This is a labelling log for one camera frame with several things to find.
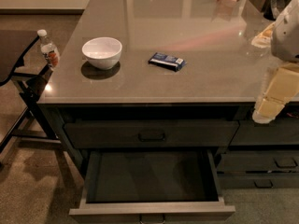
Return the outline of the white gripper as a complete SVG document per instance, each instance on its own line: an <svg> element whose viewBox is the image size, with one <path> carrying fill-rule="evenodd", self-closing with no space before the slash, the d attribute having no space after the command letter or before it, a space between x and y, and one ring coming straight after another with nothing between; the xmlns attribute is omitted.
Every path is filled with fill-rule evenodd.
<svg viewBox="0 0 299 224"><path fill-rule="evenodd" d="M254 106L252 119L259 124L270 123L298 92L299 65L283 63L271 72L263 99Z"/></svg>

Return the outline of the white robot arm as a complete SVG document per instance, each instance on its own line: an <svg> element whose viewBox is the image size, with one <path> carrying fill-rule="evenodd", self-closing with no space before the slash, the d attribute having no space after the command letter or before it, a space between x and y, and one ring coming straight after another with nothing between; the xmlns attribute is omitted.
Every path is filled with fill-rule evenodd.
<svg viewBox="0 0 299 224"><path fill-rule="evenodd" d="M279 67L267 70L254 106L253 120L266 124L299 93L299 0L291 0L251 44L260 49L270 48L272 55L282 61Z"/></svg>

